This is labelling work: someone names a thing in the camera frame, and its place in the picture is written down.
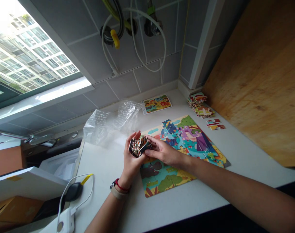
building facade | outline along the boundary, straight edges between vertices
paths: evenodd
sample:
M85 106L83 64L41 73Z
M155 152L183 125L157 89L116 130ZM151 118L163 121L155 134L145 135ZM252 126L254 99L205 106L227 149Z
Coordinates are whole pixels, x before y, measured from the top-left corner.
M11 15L0 33L0 81L25 93L79 72L35 20Z

person's left hand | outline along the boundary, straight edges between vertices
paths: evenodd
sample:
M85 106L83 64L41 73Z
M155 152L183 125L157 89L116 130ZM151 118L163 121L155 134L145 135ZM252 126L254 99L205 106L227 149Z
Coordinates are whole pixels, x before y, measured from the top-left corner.
M145 153L143 153L139 158L134 157L128 150L129 144L132 138L139 139L141 132L132 133L126 140L125 150L124 150L124 170L118 180L118 185L122 188L129 189L135 175L138 173L141 164L146 159Z

yellow cable tie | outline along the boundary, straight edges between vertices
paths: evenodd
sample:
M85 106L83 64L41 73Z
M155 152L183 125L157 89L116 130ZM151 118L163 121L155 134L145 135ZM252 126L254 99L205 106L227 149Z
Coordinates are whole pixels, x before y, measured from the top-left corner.
M93 174L89 174L86 176L86 178L84 178L84 180L80 183L81 185L84 185L86 183L86 181L89 179L90 176L92 176Z
M120 48L120 42L119 42L118 36L116 34L116 31L114 29L111 30L111 36L113 38L115 48L119 49Z

red bracelet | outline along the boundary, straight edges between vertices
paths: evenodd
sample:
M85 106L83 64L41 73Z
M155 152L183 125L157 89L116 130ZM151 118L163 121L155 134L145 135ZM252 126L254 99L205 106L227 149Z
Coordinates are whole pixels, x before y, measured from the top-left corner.
M119 178L117 178L117 179L115 180L115 183L117 184L117 186L118 186L121 190L123 190L123 191L129 191L129 190L131 189L131 186L130 186L129 189L124 189L124 188L120 187L119 184L118 184L118 180L119 180Z

brown cardboard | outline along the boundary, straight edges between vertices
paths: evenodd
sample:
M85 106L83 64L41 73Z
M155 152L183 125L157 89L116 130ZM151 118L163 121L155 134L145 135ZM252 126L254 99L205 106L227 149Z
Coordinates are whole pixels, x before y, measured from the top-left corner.
M43 203L20 196L0 202L0 229L32 222Z
M21 146L0 150L0 176L26 168Z

